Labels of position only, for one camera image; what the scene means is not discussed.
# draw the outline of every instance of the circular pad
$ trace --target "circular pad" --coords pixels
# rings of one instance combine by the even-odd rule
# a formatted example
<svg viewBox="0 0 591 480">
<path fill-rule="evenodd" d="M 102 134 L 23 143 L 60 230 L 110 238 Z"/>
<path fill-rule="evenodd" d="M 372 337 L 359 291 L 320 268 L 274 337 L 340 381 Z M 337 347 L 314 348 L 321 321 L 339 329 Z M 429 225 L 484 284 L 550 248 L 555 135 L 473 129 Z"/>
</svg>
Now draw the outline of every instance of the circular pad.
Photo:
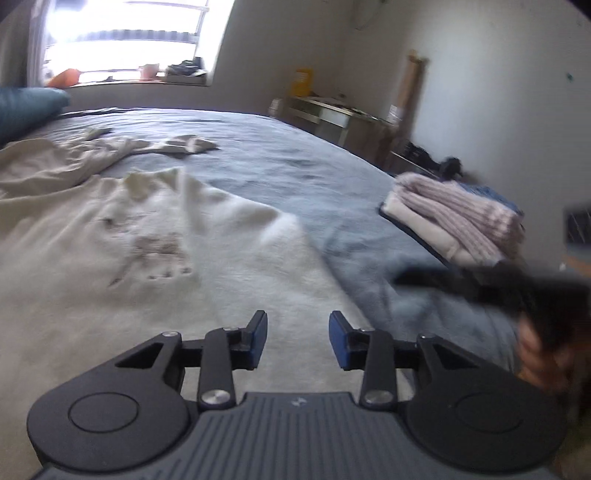
<svg viewBox="0 0 591 480">
<path fill-rule="evenodd" d="M 107 433 L 125 428 L 138 416 L 138 403 L 120 393 L 96 393 L 74 402 L 70 420 L 87 432 Z"/>
<path fill-rule="evenodd" d="M 522 420 L 519 407 L 510 397 L 491 392 L 464 397 L 456 404 L 456 414 L 466 425 L 484 433 L 509 432 Z"/>
<path fill-rule="evenodd" d="M 107 473 L 157 458 L 189 424 L 183 398 L 149 369 L 97 369 L 37 400 L 27 431 L 41 463 Z"/>
<path fill-rule="evenodd" d="M 483 473 L 538 466 L 566 434 L 564 414 L 551 397 L 492 368 L 438 373 L 409 402 L 405 419 L 432 454 Z"/>
</svg>

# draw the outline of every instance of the hand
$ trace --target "hand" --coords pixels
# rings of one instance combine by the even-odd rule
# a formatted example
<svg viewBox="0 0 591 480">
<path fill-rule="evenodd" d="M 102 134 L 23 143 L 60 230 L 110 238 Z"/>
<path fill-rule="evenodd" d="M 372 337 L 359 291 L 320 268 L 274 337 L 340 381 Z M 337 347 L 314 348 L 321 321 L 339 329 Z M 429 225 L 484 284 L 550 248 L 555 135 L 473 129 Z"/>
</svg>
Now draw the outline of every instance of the hand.
<svg viewBox="0 0 591 480">
<path fill-rule="evenodd" d="M 556 352 L 546 353 L 530 320 L 519 320 L 518 354 L 522 361 L 519 377 L 549 393 L 559 393 L 569 386 L 568 373 L 578 352 L 591 351 L 591 340 L 574 342 Z"/>
</svg>

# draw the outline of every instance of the folded towel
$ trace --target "folded towel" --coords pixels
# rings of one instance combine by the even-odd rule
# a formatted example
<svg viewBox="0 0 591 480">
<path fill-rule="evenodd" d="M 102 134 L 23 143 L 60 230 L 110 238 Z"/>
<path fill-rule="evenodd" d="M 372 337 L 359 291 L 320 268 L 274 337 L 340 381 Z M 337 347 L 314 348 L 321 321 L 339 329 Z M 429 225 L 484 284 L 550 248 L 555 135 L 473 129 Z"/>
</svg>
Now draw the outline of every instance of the folded towel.
<svg viewBox="0 0 591 480">
<path fill-rule="evenodd" d="M 494 200 L 495 202 L 502 203 L 508 209 L 513 210 L 515 213 L 519 215 L 523 215 L 523 210 L 521 210 L 515 203 L 510 200 L 507 200 L 503 195 L 500 193 L 495 192 L 490 187 L 486 185 L 470 185 L 468 183 L 462 183 L 461 181 L 451 181 L 451 184 L 456 184 L 462 187 L 467 192 L 473 193 L 474 195 L 478 195 L 479 197 L 484 197 L 489 200 Z"/>
<path fill-rule="evenodd" d="M 394 193 L 402 202 L 425 218 L 432 218 L 441 228 L 459 240 L 481 265 L 495 265 L 504 259 L 501 250 L 474 224 L 451 208 L 396 185 Z"/>
<path fill-rule="evenodd" d="M 461 267 L 473 267 L 477 264 L 474 257 L 462 247 L 459 241 L 440 226 L 413 212 L 394 192 L 386 198 L 382 211 L 412 229 L 449 262 Z"/>
</svg>

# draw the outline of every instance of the orange object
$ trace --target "orange object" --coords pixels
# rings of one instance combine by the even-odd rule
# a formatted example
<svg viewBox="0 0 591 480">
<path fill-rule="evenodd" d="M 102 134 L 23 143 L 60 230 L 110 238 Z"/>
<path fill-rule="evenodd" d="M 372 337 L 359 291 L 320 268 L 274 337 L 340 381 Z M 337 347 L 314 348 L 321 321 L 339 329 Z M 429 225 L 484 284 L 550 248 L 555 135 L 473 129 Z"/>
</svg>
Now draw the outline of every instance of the orange object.
<svg viewBox="0 0 591 480">
<path fill-rule="evenodd" d="M 47 82 L 46 87 L 51 88 L 64 88 L 71 87 L 72 85 L 77 85 L 80 81 L 80 74 L 82 72 L 76 69 L 67 69 L 61 73 L 58 73 L 54 76 L 49 82 Z"/>
<path fill-rule="evenodd" d="M 295 71 L 295 79 L 291 84 L 291 95 L 294 97 L 307 97 L 312 91 L 312 80 L 314 78 L 314 70 L 312 69 L 297 69 Z"/>
</svg>

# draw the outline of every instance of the desk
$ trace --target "desk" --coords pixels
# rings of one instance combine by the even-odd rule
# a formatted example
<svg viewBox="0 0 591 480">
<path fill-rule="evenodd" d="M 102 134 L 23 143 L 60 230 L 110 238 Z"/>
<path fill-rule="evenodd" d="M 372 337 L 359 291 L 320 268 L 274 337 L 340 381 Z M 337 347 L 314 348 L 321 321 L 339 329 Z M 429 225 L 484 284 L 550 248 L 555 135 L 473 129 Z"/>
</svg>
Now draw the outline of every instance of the desk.
<svg viewBox="0 0 591 480">
<path fill-rule="evenodd" d="M 390 130 L 388 123 L 366 113 L 304 97 L 288 98 L 280 119 L 370 163 L 374 163 L 380 141 Z"/>
</svg>

